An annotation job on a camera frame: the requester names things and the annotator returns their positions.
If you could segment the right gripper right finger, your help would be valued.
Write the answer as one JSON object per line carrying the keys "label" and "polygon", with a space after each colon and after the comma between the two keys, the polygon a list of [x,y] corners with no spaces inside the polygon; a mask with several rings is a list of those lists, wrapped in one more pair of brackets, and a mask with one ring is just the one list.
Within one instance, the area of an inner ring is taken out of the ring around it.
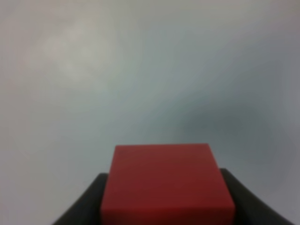
{"label": "right gripper right finger", "polygon": [[227,169],[220,169],[236,207],[234,225],[292,225],[248,190]]}

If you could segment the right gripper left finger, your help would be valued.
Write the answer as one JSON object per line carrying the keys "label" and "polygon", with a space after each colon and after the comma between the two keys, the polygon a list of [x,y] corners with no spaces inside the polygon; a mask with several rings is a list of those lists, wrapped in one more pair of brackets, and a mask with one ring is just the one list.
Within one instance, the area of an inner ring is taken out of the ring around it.
{"label": "right gripper left finger", "polygon": [[53,224],[101,225],[100,206],[107,179],[107,173],[100,173],[79,199]]}

